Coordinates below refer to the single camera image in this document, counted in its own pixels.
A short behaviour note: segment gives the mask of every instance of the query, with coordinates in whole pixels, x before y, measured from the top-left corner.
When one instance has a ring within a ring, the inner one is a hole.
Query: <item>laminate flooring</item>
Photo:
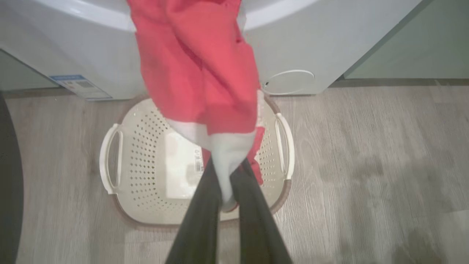
[[[274,98],[295,172],[275,214],[295,263],[467,263],[469,87],[331,88]],[[126,101],[8,99],[24,174],[17,263],[162,263],[175,233],[125,225],[101,184],[99,149]],[[220,230],[219,261],[239,262]]]

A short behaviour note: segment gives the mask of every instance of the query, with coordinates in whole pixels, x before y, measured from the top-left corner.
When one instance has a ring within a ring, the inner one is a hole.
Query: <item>laundry basket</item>
[[[288,196],[295,150],[285,118],[268,97],[265,102],[265,133],[256,160],[264,180],[260,186],[262,193],[274,213]],[[115,135],[119,136],[119,149],[113,184],[108,161]],[[124,220],[135,228],[175,228],[181,224],[191,197],[175,197],[168,190],[169,182],[173,175],[181,174],[179,169],[185,169],[185,181],[195,189],[203,173],[201,158],[201,148],[169,127],[147,95],[140,96],[129,104],[104,137],[99,156],[101,180]],[[220,225],[233,223],[238,217],[238,209],[223,212]]]

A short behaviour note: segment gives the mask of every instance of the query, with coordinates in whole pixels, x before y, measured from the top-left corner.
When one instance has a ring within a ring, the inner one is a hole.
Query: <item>washing machine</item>
[[[238,23],[274,95],[317,94],[421,0],[244,0]],[[0,48],[89,100],[145,91],[125,0],[0,0]]]

